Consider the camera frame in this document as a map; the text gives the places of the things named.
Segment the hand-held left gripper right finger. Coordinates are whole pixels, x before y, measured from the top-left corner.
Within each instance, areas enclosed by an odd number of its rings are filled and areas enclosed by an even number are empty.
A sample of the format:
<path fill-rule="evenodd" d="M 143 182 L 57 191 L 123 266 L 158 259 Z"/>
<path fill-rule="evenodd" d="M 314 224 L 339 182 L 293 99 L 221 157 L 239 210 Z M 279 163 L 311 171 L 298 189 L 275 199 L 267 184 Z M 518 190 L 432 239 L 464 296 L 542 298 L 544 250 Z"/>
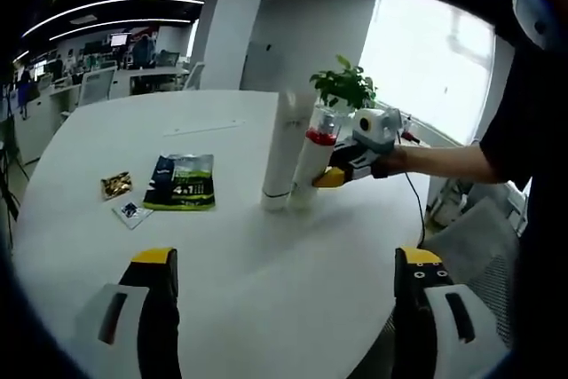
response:
<path fill-rule="evenodd" d="M 396 249 L 394 378 L 486 378 L 506 357 L 497 319 L 442 260 Z"/>

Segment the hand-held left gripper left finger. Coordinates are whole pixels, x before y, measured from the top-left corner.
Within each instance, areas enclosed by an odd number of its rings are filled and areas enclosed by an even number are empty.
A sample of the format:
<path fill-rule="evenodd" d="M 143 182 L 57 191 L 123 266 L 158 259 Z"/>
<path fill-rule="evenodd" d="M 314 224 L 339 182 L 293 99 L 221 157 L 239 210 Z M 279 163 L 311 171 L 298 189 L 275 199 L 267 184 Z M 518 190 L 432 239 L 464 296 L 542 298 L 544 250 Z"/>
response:
<path fill-rule="evenodd" d="M 75 360 L 89 378 L 179 378 L 178 252 L 137 253 L 75 319 Z"/>

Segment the person's right hand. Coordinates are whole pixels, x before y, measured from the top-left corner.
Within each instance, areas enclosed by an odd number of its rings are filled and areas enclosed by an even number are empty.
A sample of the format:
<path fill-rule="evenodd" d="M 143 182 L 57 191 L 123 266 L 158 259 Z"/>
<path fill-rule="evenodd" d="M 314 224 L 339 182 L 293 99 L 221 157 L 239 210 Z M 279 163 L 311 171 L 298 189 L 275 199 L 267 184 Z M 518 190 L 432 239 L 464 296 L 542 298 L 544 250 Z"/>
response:
<path fill-rule="evenodd" d="M 396 146 L 390 153 L 379 155 L 371 166 L 374 178 L 387 178 L 407 172 L 407 152 L 403 146 Z"/>

